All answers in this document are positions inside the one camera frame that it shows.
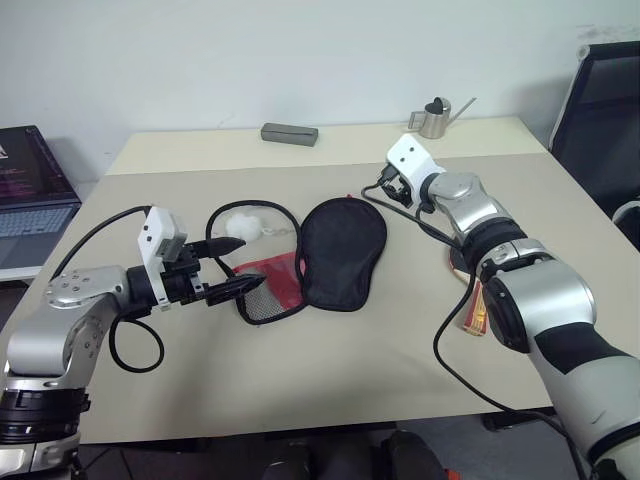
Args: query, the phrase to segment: mesh pouch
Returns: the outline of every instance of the mesh pouch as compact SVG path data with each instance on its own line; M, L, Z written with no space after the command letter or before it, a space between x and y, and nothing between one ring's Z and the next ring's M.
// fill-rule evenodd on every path
M249 224L247 230L239 229ZM238 312L252 325L262 325L293 315L305 307L299 268L300 225L277 203L243 200L216 210L207 222L206 238L239 236L247 244L215 258L228 277L261 273L265 281L236 299Z

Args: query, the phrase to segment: laptop keyboard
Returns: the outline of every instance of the laptop keyboard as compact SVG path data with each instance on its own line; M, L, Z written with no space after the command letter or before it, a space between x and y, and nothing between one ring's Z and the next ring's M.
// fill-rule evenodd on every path
M0 238L57 232L71 210L64 207L0 213Z

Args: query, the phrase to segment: black eye mask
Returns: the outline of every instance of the black eye mask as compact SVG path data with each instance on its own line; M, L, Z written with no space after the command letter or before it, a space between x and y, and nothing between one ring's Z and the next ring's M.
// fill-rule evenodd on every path
M386 241L384 219L367 202L334 198L314 208L301 228L305 302L341 312L361 308Z

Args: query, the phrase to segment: gray floor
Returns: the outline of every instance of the gray floor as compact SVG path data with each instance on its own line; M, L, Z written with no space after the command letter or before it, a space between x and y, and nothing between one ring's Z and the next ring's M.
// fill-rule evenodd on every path
M22 296L21 289L0 288L0 327ZM462 473L464 480L577 478L564 440L538 422L510 430L489 432L475 415L398 422L398 428L420 435L441 463ZM274 455L291 440L308 443L317 457L322 480L370 480L376 468L371 447L391 430L353 434L323 434L302 439L277 440L264 435L243 435L211 440L204 453L119 449L111 447L89 469L91 480L127 479L124 454L135 480L207 479L258 480ZM83 446L80 458L87 465L105 451Z

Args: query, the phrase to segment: table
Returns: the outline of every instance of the table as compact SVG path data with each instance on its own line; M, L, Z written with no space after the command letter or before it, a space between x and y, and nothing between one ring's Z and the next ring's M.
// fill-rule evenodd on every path
M477 172L526 232L576 268L593 290L600 333L638 354L640 260L633 247L517 119L460 122L457 129L424 144L445 168ZM474 135L479 130L483 135ZM357 194L377 178L387 149L402 133L399 125L321 128L312 149L264 143L255 130L134 135L9 320L0 352L16 323L37 305L55 264L100 219L155 203L179 214L197 240L215 208L263 198L302 220L318 203ZM509 140L500 142L501 137ZM262 327L244 323L232 303L157 312L146 321L165 341L164 363L135 375L119 370L103 351L89 387L93 405L82 417L83 441L220 436L491 411L440 368L431 351L437 327L464 290L447 270L445 248L401 217L381 213L389 238L364 308L335 313L308 307ZM428 220L450 230L442 215ZM141 223L134 216L113 225L71 266L140 264ZM212 283L223 279L213 262L205 263L202 277ZM125 325L118 338L128 362L155 359L155 345L144 332ZM503 348L490 333L476 338L451 328L441 346L454 368L501 402L514 408L549 404L527 357Z

